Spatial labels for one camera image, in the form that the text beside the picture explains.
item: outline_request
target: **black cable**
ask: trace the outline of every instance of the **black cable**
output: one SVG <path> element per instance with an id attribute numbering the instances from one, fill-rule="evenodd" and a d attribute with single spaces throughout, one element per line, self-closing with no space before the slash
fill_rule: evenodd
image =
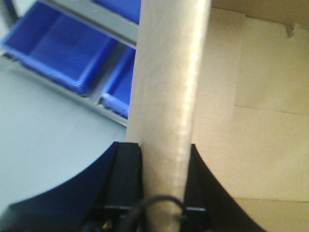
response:
<path id="1" fill-rule="evenodd" d="M 121 232 L 132 232 L 133 227 L 137 224 L 138 220 L 142 216 L 145 209 L 149 206 L 151 206 L 154 203 L 157 202 L 174 202 L 176 205 L 178 205 L 182 210 L 183 214 L 186 215 L 186 209 L 184 204 L 178 200 L 177 198 L 170 196 L 170 195 L 157 195 L 149 198 L 145 198 L 141 200 L 137 206 L 135 206 L 126 216 L 126 219 L 123 223 L 123 227 L 121 229 Z"/>

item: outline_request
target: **cardboard wall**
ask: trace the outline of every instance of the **cardboard wall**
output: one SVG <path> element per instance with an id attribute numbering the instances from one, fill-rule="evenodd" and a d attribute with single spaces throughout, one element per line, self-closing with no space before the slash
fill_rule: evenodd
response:
<path id="1" fill-rule="evenodd" d="M 219 9 L 209 26 L 192 142 L 263 228 L 308 231 L 309 31 Z"/>

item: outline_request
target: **blue plastic bin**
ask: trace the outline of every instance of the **blue plastic bin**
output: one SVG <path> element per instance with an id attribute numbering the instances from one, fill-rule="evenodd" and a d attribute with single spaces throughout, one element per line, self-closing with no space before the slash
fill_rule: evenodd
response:
<path id="1" fill-rule="evenodd" d="M 85 94 L 117 41 L 36 2 L 2 41 L 25 66 Z"/>
<path id="2" fill-rule="evenodd" d="M 140 23 L 141 0 L 93 0 L 93 2 L 121 15 L 132 22 Z"/>
<path id="3" fill-rule="evenodd" d="M 135 50 L 128 48 L 102 91 L 103 105 L 127 118 L 129 113 Z"/>

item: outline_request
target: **gray floor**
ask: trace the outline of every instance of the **gray floor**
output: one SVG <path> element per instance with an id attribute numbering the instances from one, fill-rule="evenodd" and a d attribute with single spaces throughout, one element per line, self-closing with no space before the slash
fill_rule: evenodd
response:
<path id="1" fill-rule="evenodd" d="M 126 128 L 0 58 L 0 213 L 93 162 Z"/>

